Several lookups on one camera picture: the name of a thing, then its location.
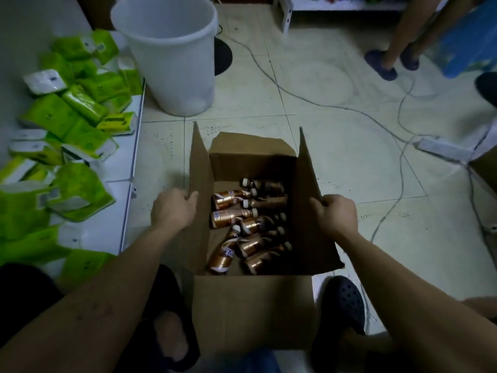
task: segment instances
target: purple slipper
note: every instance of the purple slipper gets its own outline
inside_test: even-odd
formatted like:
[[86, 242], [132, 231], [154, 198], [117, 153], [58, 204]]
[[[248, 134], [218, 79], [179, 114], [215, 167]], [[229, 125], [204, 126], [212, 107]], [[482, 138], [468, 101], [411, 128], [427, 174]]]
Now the purple slipper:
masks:
[[381, 58], [385, 51], [380, 51], [379, 49], [372, 49], [364, 55], [364, 60], [369, 64], [371, 68], [375, 70], [380, 77], [386, 81], [393, 81], [397, 78], [397, 71], [395, 68], [385, 69], [381, 66]]
[[419, 68], [419, 60], [413, 60], [411, 46], [412, 43], [409, 43], [407, 47], [402, 51], [401, 63], [407, 70], [417, 70]]

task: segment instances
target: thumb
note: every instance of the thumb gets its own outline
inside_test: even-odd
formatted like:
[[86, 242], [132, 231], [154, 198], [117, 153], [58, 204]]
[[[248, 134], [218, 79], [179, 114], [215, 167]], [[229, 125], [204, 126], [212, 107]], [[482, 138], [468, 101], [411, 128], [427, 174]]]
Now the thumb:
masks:
[[197, 200], [198, 200], [198, 191], [194, 191], [191, 193], [190, 197], [188, 198], [187, 202], [189, 205], [196, 207], [197, 206]]
[[309, 198], [309, 202], [311, 203], [311, 207], [313, 207], [318, 217], [322, 217], [323, 213], [325, 212], [325, 208], [323, 207], [321, 202], [313, 197]]

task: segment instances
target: bottle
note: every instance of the bottle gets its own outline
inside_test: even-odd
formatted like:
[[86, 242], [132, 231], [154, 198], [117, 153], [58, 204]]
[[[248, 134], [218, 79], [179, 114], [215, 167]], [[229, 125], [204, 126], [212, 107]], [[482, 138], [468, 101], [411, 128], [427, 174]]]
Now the bottle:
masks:
[[240, 231], [240, 226], [233, 225], [226, 236], [226, 240], [212, 252], [207, 266], [215, 274], [224, 274], [228, 271], [235, 255]]
[[241, 220], [250, 217], [257, 217], [259, 213], [257, 209], [224, 209], [222, 211], [215, 211], [211, 213], [211, 227], [212, 229], [224, 228], [239, 224]]
[[258, 216], [242, 220], [240, 226], [246, 235], [265, 232], [266, 230], [274, 229], [279, 224], [286, 222], [284, 213], [269, 216]]
[[288, 202], [288, 195], [277, 197], [258, 197], [256, 199], [245, 199], [243, 202], [244, 208], [264, 208], [278, 209], [284, 208]]
[[285, 229], [278, 226], [276, 230], [270, 230], [266, 233], [256, 233], [248, 237], [238, 238], [238, 248], [243, 257], [249, 257], [259, 251], [270, 248], [281, 242], [285, 236]]
[[287, 252], [292, 250], [290, 242], [285, 242], [272, 249], [255, 254], [244, 261], [244, 264], [252, 275], [270, 273], [271, 267]]
[[242, 187], [246, 188], [256, 188], [257, 191], [261, 193], [285, 193], [285, 188], [281, 182], [277, 181], [267, 181], [267, 180], [255, 180], [252, 181], [248, 178], [244, 178], [242, 181]]
[[244, 199], [250, 199], [251, 197], [257, 196], [257, 190], [251, 188], [250, 191], [246, 190], [230, 190], [223, 191], [220, 193], [215, 193], [212, 195], [212, 203], [216, 211], [225, 209], [230, 205], [241, 203]]

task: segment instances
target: slipper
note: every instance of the slipper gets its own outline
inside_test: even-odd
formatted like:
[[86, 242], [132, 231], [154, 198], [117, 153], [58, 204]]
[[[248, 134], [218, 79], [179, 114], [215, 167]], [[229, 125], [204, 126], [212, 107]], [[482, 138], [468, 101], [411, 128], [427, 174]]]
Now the slipper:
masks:
[[400, 59], [401, 63], [407, 70], [418, 70], [419, 69], [419, 60], [414, 61], [413, 55], [411, 52], [412, 43], [409, 43], [407, 47], [402, 51]]
[[480, 74], [475, 80], [475, 86], [484, 100], [497, 107], [497, 73], [486, 72]]
[[369, 64], [371, 68], [375, 70], [380, 77], [386, 81], [393, 81], [397, 78], [397, 71], [395, 68], [385, 69], [381, 66], [381, 58], [385, 51], [380, 51], [379, 49], [372, 49], [364, 55], [364, 60]]
[[364, 302], [359, 289], [344, 276], [335, 276], [326, 284], [321, 299], [321, 320], [311, 348], [311, 365], [316, 373], [334, 371], [339, 342], [351, 327], [364, 335]]
[[166, 357], [167, 365], [174, 371], [188, 370], [195, 365], [200, 357], [197, 335], [191, 319], [191, 313], [184, 303], [176, 277], [168, 267], [161, 264], [150, 291], [149, 300], [143, 310], [143, 317], [154, 319], [165, 311], [176, 313], [181, 319], [183, 332], [189, 346], [186, 356], [180, 361], [176, 362]]

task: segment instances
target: white wall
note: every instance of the white wall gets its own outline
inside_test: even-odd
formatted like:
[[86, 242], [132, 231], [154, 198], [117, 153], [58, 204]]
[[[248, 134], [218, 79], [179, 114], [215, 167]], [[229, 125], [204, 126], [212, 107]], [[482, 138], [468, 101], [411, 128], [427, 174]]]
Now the white wall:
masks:
[[54, 36], [91, 30], [76, 0], [2, 0], [0, 8], [0, 166], [8, 159], [16, 116], [32, 98], [22, 75], [37, 70], [38, 54]]

